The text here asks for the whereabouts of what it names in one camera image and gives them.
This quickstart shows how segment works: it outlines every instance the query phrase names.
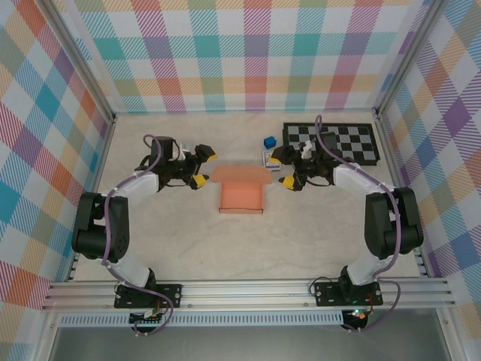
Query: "black and white checkerboard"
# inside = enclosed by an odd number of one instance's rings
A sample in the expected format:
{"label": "black and white checkerboard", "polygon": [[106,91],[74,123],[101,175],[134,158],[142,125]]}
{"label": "black and white checkerboard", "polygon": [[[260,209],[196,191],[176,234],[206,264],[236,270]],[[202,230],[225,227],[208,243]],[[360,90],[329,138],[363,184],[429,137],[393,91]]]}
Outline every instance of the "black and white checkerboard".
{"label": "black and white checkerboard", "polygon": [[[337,148],[344,158],[354,159],[359,165],[376,165],[380,159],[373,127],[369,123],[323,123],[321,131],[335,133]],[[284,145],[298,149],[300,143],[314,142],[315,139],[314,123],[284,123]]]}

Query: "cardboard box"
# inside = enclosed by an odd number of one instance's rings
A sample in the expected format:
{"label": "cardboard box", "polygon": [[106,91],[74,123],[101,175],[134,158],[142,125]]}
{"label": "cardboard box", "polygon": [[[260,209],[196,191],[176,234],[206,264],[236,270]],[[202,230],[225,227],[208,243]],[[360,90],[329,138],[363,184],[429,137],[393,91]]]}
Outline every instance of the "cardboard box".
{"label": "cardboard box", "polygon": [[254,165],[218,165],[210,179],[220,183],[219,212],[262,214],[265,184],[272,183],[271,171]]}

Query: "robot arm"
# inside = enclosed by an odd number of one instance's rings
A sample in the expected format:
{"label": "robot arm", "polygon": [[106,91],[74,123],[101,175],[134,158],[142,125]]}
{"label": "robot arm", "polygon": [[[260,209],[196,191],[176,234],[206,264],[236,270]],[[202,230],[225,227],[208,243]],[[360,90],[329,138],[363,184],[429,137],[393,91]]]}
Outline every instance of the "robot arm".
{"label": "robot arm", "polygon": [[[396,228],[392,204],[385,191],[373,185],[346,165],[334,169],[334,184],[365,203],[365,241],[367,250],[347,266],[353,286],[371,284],[374,274],[392,260],[396,244]],[[401,250],[408,254],[423,242],[421,221],[414,192],[410,188],[394,188],[384,184],[395,197],[401,215]]]}
{"label": "robot arm", "polygon": [[[341,157],[337,150],[334,133],[322,133],[325,146]],[[392,203],[385,191],[361,176],[356,169],[360,166],[350,162],[349,167],[321,151],[315,158],[305,156],[304,147],[295,150],[282,146],[274,150],[270,161],[292,165],[294,174],[279,179],[287,189],[300,191],[309,177],[324,177],[329,185],[344,188],[365,203],[365,241],[367,249],[353,263],[343,268],[338,279],[340,293],[345,302],[365,299],[375,284],[374,275],[391,261],[396,246],[396,225]],[[321,150],[316,141],[316,149]],[[423,242],[421,221],[414,192],[410,188],[396,189],[383,184],[394,196],[401,215],[400,255],[408,254]]]}
{"label": "robot arm", "polygon": [[[192,190],[201,188],[209,179],[199,174],[202,163],[217,158],[211,147],[198,145],[191,153],[185,144],[178,144],[173,138],[156,137],[161,145],[161,156],[151,171],[140,177],[133,177],[128,183],[116,190],[109,201],[109,220],[111,229],[109,266],[126,281],[135,286],[155,288],[155,275],[143,265],[129,248],[129,214],[145,199],[168,187],[172,179],[182,180]],[[147,169],[145,163],[152,165],[159,149],[153,140],[150,155],[145,156],[133,175]],[[84,193],[80,197],[77,217],[72,237],[72,248],[88,259],[102,259],[106,247],[104,225],[104,204],[107,194]]]}

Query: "plaid wall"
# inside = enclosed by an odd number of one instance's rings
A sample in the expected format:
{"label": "plaid wall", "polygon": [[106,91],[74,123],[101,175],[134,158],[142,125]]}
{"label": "plaid wall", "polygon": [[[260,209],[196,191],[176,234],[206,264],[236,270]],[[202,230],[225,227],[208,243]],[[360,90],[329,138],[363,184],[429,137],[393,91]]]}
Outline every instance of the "plaid wall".
{"label": "plaid wall", "polygon": [[389,73],[383,82],[383,86],[381,87],[381,90],[376,97],[373,108],[378,108],[380,106],[380,102],[383,100],[383,96],[386,94],[387,89],[391,85],[392,78],[398,72],[401,66],[401,62],[406,56],[406,52],[409,50],[411,44],[414,41],[414,35],[421,26],[422,21],[425,19],[425,16],[428,13],[429,7],[431,6],[432,2],[433,0],[423,0],[421,8],[419,9],[416,18],[413,21],[413,24],[411,25],[409,32],[407,33],[406,38],[404,39],[403,44],[398,51],[398,55],[396,55],[395,61],[392,63],[391,68],[389,69]]}
{"label": "plaid wall", "polygon": [[34,0],[0,0],[0,360],[22,360],[71,255],[104,145],[97,109]]}
{"label": "plaid wall", "polygon": [[386,115],[431,266],[452,282],[465,346],[481,351],[480,0],[451,0]]}
{"label": "plaid wall", "polygon": [[129,112],[372,108],[422,4],[72,2],[56,0],[113,108]]}

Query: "small blue block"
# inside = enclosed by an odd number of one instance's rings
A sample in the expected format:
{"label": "small blue block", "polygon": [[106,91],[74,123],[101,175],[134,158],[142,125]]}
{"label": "small blue block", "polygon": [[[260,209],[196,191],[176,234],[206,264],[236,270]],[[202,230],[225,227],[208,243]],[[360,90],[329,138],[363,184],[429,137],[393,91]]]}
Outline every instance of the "small blue block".
{"label": "small blue block", "polygon": [[276,141],[276,138],[274,138],[274,137],[269,137],[269,138],[264,139],[265,149],[271,149],[271,148],[275,147],[276,144],[277,144],[277,141]]}

